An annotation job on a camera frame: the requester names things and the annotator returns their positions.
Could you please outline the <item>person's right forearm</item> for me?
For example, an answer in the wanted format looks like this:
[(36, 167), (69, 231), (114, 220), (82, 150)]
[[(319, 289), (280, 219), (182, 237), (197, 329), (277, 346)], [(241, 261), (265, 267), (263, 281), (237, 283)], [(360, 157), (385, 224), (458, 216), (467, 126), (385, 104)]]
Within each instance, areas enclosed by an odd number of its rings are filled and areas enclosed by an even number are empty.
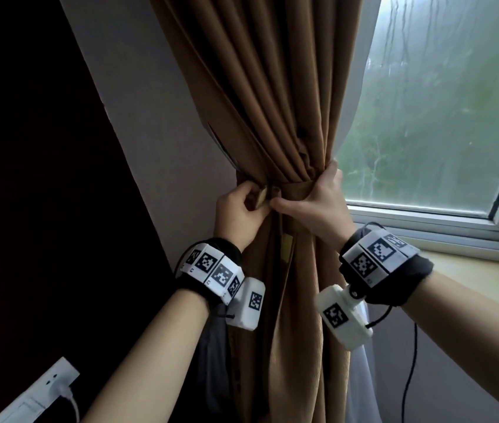
[(437, 272), (401, 306), (426, 335), (499, 402), (499, 303)]

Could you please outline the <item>brown curtain tieback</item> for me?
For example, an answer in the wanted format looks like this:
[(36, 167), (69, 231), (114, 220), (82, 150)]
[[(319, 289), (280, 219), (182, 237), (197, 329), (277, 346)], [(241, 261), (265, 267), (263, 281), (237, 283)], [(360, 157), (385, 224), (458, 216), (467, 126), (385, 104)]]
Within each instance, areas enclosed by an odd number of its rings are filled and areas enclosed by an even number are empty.
[[(310, 192), (312, 191), (313, 187), (314, 187), (314, 182), (303, 182), (302, 183), (302, 186), (301, 187), (298, 187), (297, 185), (295, 184), (289, 184), (288, 186), (288, 191), (296, 191), (296, 197), (300, 197), (300, 199), (298, 200), (295, 200), (295, 201), (300, 201), (302, 200), (303, 198), (307, 198), (310, 194)], [(284, 191), (286, 191), (286, 188), (285, 187), (281, 187), (280, 188), (280, 191), (281, 191), (281, 195), (280, 196), (275, 196), (274, 198), (276, 197), (281, 197), (283, 199), (286, 199), (284, 196)]]

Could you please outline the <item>white sheer curtain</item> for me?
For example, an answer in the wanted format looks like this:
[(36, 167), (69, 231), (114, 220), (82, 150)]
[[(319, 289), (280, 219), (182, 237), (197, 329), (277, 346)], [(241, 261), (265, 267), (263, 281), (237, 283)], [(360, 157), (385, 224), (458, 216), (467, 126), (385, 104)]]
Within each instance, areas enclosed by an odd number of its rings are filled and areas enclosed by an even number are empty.
[[(363, 0), (362, 3), (350, 73), (332, 152), (334, 156), (337, 155), (346, 140), (357, 113), (380, 4), (381, 0)], [(372, 340), (368, 340), (363, 346), (351, 353), (345, 423), (382, 423), (376, 398), (376, 373)]]

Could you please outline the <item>white window frame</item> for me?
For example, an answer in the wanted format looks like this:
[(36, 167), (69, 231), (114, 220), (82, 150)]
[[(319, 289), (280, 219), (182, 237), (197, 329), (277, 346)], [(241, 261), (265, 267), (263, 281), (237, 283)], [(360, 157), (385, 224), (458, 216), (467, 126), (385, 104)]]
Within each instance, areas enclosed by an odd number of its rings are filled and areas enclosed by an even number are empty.
[(359, 225), (376, 222), (426, 251), (499, 262), (499, 188), (489, 211), (349, 201)]

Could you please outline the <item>person's right hand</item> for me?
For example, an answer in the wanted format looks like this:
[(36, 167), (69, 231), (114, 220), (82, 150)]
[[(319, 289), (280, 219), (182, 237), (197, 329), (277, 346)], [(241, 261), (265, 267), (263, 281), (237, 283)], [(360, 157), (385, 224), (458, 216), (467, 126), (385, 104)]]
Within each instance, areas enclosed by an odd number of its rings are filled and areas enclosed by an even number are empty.
[(314, 220), (298, 221), (336, 252), (357, 230), (342, 192), (343, 178), (338, 162), (331, 160), (305, 198), (315, 208)]

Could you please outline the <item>beige window sill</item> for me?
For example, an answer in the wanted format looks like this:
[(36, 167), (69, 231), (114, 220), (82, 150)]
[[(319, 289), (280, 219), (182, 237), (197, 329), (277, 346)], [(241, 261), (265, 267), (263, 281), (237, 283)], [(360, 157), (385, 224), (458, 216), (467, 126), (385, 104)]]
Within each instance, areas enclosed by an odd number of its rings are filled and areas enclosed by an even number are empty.
[(499, 262), (431, 251), (421, 254), (438, 272), (499, 303)]

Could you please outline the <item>black wristband with marker tags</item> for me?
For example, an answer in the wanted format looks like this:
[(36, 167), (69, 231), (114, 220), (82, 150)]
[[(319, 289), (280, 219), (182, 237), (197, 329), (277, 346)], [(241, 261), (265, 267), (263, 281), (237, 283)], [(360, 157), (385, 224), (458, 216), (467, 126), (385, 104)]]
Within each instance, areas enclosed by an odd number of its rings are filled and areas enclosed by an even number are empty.
[(231, 304), (244, 280), (240, 249), (231, 241), (212, 237), (189, 248), (178, 270), (176, 290), (195, 293), (213, 311)]
[(339, 255), (340, 272), (354, 300), (401, 307), (434, 269), (420, 250), (377, 223), (358, 229)]

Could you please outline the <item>white wall socket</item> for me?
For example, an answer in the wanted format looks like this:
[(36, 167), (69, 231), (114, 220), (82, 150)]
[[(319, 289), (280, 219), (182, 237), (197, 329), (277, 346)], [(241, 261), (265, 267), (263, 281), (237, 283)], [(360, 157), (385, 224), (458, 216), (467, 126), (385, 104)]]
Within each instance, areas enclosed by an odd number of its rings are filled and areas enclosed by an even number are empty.
[(61, 380), (71, 384), (80, 376), (79, 371), (61, 357), (26, 391), (0, 412), (0, 423), (34, 423), (53, 403), (48, 398), (51, 384)]

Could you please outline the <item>dark grey cloth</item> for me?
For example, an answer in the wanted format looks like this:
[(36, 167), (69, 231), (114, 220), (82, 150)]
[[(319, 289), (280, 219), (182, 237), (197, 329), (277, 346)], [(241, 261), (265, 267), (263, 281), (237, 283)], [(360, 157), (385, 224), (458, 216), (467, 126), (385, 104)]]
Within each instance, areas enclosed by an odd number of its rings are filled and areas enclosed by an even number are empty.
[(239, 423), (231, 391), (225, 305), (211, 311), (169, 423)]

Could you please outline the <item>wet window glass pane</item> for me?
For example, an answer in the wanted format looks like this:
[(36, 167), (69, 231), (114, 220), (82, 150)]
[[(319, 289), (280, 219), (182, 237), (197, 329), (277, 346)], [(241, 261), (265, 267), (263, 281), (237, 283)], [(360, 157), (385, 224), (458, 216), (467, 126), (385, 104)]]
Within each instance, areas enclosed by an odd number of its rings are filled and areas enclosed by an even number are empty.
[(350, 204), (486, 218), (499, 195), (499, 0), (381, 0), (337, 158)]

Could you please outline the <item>person's left hand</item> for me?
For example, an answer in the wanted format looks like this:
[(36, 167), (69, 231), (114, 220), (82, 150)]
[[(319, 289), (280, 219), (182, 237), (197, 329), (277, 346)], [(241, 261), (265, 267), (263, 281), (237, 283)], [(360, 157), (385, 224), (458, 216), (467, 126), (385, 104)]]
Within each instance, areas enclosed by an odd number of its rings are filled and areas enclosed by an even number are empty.
[(255, 239), (271, 207), (264, 202), (258, 208), (249, 210), (246, 201), (252, 203), (258, 193), (233, 197), (231, 191), (217, 199), (213, 237), (227, 240), (243, 252)]

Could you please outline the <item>brown curtain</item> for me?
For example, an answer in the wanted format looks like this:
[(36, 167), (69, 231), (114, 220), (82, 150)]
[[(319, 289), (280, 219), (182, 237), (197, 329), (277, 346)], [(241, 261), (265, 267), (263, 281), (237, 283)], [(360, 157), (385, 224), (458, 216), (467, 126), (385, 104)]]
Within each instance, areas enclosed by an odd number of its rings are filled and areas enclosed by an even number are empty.
[[(332, 150), (363, 0), (150, 0), (203, 123), (267, 197), (298, 200)], [(243, 423), (345, 423), (350, 352), (314, 297), (345, 285), (337, 253), (272, 212), (242, 252), (266, 286), (253, 332), (229, 328)]]

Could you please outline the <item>person's left forearm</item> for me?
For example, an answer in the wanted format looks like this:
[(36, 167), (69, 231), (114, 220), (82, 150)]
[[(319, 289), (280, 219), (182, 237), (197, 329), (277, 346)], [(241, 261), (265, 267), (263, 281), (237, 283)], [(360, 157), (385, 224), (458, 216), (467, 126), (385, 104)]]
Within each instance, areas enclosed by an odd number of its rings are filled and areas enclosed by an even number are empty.
[(177, 290), (104, 385), (82, 423), (168, 423), (209, 315), (203, 296)]

